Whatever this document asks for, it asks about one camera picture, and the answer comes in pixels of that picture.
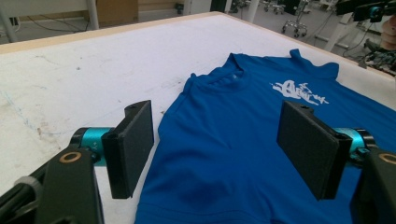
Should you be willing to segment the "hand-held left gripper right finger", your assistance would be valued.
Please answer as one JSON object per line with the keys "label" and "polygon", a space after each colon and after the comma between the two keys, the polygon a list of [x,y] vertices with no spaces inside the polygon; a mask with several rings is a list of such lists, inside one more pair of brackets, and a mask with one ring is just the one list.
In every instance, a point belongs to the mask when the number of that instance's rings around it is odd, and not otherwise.
{"label": "hand-held left gripper right finger", "polygon": [[276,141],[318,200],[333,199],[346,165],[362,167],[375,147],[366,130],[332,128],[313,108],[291,101],[282,103]]}

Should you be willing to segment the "white metal stand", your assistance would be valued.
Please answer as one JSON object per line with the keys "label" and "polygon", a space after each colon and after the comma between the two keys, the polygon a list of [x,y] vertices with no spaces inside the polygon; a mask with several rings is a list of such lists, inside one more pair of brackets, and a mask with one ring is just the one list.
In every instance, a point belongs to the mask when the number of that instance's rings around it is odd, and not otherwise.
{"label": "white metal stand", "polygon": [[352,14],[347,13],[342,16],[340,21],[337,23],[330,37],[323,35],[315,35],[315,39],[324,41],[326,43],[324,49],[326,51],[332,51],[334,47],[348,49],[349,45],[344,44],[342,40],[348,35],[352,28]]}

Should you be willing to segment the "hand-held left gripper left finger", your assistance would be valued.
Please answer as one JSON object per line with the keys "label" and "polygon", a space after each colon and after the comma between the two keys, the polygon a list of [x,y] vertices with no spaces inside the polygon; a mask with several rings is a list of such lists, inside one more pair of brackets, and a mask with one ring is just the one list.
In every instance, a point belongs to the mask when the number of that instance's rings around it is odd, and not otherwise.
{"label": "hand-held left gripper left finger", "polygon": [[105,166],[113,199],[128,199],[154,145],[151,101],[124,108],[116,127],[84,127],[73,134],[70,144],[93,153],[95,165]]}

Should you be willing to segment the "blue t-shirt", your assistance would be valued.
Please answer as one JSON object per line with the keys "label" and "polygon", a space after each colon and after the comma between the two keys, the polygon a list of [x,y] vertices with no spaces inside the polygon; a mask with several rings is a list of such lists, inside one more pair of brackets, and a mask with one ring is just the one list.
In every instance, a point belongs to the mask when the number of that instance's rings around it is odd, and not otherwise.
{"label": "blue t-shirt", "polygon": [[360,172],[347,168],[334,199],[314,198],[276,141],[290,100],[332,127],[367,130],[385,149],[396,142],[396,110],[339,84],[336,63],[231,54],[190,77],[159,127],[135,224],[351,224]]}

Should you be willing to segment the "large cardboard box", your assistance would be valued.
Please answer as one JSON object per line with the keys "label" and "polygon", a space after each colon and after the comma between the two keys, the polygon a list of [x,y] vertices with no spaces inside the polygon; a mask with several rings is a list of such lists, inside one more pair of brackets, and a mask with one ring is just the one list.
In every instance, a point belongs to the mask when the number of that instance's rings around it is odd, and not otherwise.
{"label": "large cardboard box", "polygon": [[138,20],[138,0],[96,0],[101,26],[132,23]]}

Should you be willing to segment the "wooden table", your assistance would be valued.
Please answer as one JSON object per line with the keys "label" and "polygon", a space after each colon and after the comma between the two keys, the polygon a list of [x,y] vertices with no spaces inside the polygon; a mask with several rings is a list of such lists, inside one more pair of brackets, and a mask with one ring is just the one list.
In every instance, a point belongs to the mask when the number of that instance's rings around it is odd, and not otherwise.
{"label": "wooden table", "polygon": [[207,75],[238,58],[247,72],[332,78],[344,86],[394,87],[396,79],[260,26],[219,13],[144,22],[80,34],[0,45],[0,86],[165,86]]}

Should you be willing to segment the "wheeled stand base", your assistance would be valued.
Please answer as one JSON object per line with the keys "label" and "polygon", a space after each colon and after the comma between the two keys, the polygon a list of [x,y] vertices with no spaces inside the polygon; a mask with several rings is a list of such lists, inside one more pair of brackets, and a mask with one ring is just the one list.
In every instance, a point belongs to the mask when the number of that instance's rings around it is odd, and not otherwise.
{"label": "wheeled stand base", "polygon": [[286,21],[281,28],[281,33],[285,34],[288,28],[293,29],[293,36],[295,38],[305,37],[307,35],[307,27],[305,24],[301,23],[299,20],[296,21]]}

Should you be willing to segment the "white table mat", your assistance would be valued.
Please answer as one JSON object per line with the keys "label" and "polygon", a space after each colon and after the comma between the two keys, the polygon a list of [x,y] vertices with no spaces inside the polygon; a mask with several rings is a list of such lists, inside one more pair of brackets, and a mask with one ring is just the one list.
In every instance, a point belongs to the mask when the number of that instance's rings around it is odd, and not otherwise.
{"label": "white table mat", "polygon": [[360,170],[318,201],[277,144],[284,101],[367,130],[396,164],[396,81],[221,14],[0,47],[0,194],[77,129],[152,104],[157,146],[109,224],[351,224]]}

